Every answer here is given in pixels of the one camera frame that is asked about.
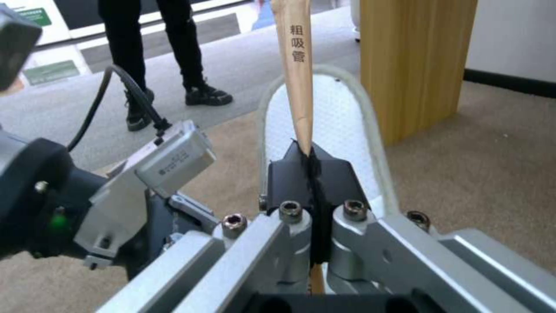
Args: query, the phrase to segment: white display stand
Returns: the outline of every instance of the white display stand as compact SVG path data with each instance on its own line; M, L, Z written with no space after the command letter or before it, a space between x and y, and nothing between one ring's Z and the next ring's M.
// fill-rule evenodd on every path
M42 27L42 36L37 46L71 39L69 29L53 0L4 0L4 3ZM25 86L41 85L89 73L90 70L75 45L49 48L29 56L15 85L20 90Z
M8 8L37 22L42 27L42 36L37 46L70 39L66 22L53 0L3 0Z

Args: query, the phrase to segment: green led light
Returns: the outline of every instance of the green led light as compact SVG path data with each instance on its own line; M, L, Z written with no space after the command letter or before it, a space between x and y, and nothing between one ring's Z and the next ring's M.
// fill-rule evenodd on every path
M50 229L55 231L62 231L68 228L68 220L63 215L55 215L50 220Z

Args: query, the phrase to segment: leg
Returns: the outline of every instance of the leg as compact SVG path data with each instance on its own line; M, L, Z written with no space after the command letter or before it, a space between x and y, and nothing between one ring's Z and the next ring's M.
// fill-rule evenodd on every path
M204 83L197 27L189 0L157 0L186 90Z
M139 25L141 1L98 0L98 12L105 23L114 64L128 72L145 90L145 62Z

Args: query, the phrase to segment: person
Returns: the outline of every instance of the person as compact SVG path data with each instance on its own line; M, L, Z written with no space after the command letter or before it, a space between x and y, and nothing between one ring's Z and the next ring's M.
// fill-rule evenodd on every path
M201 50L197 41L197 27L192 18L189 0L156 0L174 56L181 69L186 90L186 105L226 105L233 101L228 93L209 86L203 78ZM146 93L149 100L154 93L145 81L145 61L141 41L141 0L99 0L98 11L105 23L108 45L114 64L123 68ZM128 91L125 91L128 113L127 128L145 128L150 117Z

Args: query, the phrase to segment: black cable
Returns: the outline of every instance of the black cable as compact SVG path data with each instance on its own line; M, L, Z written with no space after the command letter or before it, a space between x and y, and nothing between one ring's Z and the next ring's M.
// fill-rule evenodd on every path
M81 141L81 139L85 135L85 132L91 125L93 117L95 116L98 107L100 106L100 103L102 101L102 98L105 95L106 89L108 88L108 83L110 83L110 78L112 77L113 72L118 74L125 87L131 93L132 97L151 117L154 122L155 129L158 130L156 134L158 137L162 137L164 135L164 131L172 126L166 119L160 117L155 108L152 107L152 104L148 100L143 90L141 90L135 80L133 80L133 78L131 78L131 76L126 71L124 71L117 65L110 65L105 69L104 76L102 77L101 86L98 88L95 100L93 101L93 104L91 105L91 108L89 109L89 112L87 113L83 124L79 128L79 131L77 132L75 137L73 137L72 141L68 144L67 149L69 152L71 152L77 146L77 144Z

